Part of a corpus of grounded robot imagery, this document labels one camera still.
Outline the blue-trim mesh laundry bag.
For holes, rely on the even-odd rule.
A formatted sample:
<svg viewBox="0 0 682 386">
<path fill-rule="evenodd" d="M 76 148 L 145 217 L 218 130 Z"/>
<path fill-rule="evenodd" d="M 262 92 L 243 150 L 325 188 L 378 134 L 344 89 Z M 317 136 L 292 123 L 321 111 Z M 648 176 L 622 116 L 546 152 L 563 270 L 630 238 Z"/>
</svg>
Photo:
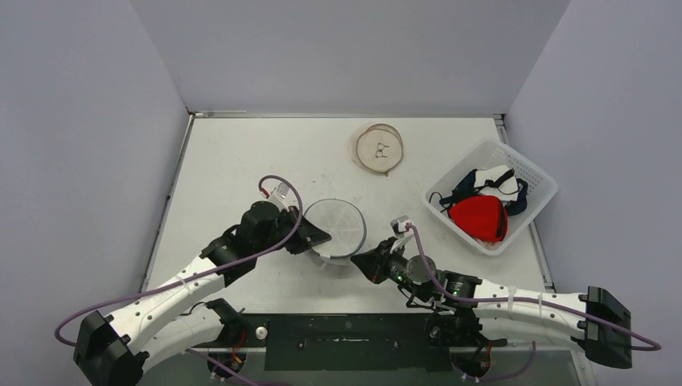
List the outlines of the blue-trim mesh laundry bag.
<svg viewBox="0 0 682 386">
<path fill-rule="evenodd" d="M 351 256 L 361 250 L 367 239 L 367 225 L 360 209 L 346 200 L 320 199 L 306 209 L 304 216 L 331 236 L 312 248 L 320 269 L 349 266 Z"/>
</svg>

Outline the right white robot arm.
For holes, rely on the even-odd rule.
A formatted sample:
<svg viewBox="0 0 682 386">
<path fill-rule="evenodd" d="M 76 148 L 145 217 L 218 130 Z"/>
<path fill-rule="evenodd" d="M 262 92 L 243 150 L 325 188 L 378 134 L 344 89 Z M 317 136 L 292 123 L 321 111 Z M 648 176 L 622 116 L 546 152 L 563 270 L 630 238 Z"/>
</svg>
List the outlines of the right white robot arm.
<svg viewBox="0 0 682 386">
<path fill-rule="evenodd" d="M 547 343 L 580 350 L 609 368 L 632 366 L 631 312 L 608 290 L 554 294 L 515 289 L 475 276 L 437 269 L 430 257 L 407 259 L 395 238 L 355 254 L 350 261 L 373 284 L 390 280 L 408 299 L 408 308 L 435 315 L 427 331 L 450 347 L 504 345 L 510 340 Z"/>
</svg>

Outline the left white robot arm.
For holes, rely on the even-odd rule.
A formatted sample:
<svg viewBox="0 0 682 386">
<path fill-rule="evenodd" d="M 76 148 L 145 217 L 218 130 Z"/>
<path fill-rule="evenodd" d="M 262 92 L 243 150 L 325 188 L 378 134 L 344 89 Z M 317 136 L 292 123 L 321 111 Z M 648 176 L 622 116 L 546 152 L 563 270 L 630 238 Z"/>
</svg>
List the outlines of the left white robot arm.
<svg viewBox="0 0 682 386">
<path fill-rule="evenodd" d="M 240 324 L 226 301 L 211 301 L 196 315 L 185 310 L 252 271 L 258 257 L 282 248 L 298 255 L 331 239 L 296 207 L 257 201 L 174 278 L 110 314 L 89 313 L 73 359 L 92 385 L 135 385 L 157 363 L 194 345 L 230 346 Z"/>
</svg>

